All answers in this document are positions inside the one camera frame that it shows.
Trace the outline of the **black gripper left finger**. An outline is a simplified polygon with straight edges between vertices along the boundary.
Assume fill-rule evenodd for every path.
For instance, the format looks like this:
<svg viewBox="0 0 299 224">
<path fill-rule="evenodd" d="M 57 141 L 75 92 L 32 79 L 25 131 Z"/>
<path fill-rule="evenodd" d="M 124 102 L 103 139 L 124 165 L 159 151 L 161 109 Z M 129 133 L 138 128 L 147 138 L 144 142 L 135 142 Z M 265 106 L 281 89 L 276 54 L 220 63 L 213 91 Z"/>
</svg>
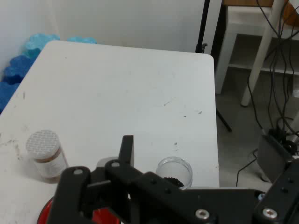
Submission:
<svg viewBox="0 0 299 224">
<path fill-rule="evenodd" d="M 155 173 L 131 165 L 134 137 L 122 138 L 117 159 L 90 171 L 66 169 L 49 214 L 50 224 L 90 224 L 96 209 L 107 208 L 126 224 L 214 224 L 194 192 L 181 190 Z"/>
</svg>

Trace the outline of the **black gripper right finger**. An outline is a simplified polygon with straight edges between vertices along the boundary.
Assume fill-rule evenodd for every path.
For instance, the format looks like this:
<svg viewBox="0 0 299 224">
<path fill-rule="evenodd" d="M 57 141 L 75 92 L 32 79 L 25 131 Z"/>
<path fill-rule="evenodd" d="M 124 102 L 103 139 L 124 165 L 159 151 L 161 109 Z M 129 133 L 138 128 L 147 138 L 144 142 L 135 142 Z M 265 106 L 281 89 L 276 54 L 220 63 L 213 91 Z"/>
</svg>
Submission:
<svg viewBox="0 0 299 224">
<path fill-rule="evenodd" d="M 295 159 L 272 184 L 253 213 L 256 224 L 299 222 L 299 160 Z"/>
</svg>

